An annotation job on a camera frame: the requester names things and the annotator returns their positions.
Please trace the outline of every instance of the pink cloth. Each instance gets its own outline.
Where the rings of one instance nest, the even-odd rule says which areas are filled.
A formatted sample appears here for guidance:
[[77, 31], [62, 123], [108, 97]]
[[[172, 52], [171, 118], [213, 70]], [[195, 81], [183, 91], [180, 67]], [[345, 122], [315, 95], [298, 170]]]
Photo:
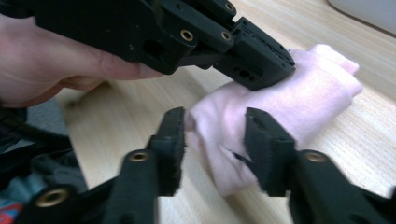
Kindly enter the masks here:
[[316, 133], [347, 109], [361, 84], [359, 66], [329, 46], [290, 51], [296, 71], [260, 91], [230, 82], [194, 105], [186, 116], [189, 147], [208, 160], [221, 195], [257, 183], [232, 152], [248, 158], [243, 145], [247, 107], [270, 113], [304, 149]]

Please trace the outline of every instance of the human hand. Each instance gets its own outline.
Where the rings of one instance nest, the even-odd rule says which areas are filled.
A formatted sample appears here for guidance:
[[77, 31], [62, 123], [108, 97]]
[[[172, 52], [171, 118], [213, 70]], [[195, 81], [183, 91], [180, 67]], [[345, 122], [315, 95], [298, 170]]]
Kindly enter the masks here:
[[207, 159], [221, 195], [246, 188], [257, 180], [234, 153], [249, 158], [243, 141], [248, 107], [272, 115], [304, 149], [316, 133], [347, 109], [361, 84], [359, 69], [329, 46], [291, 50], [296, 71], [272, 87], [249, 91], [231, 82], [207, 95], [186, 116], [189, 147]]
[[33, 18], [0, 14], [0, 106], [47, 101], [62, 88], [89, 91], [106, 79], [161, 74], [35, 26]]

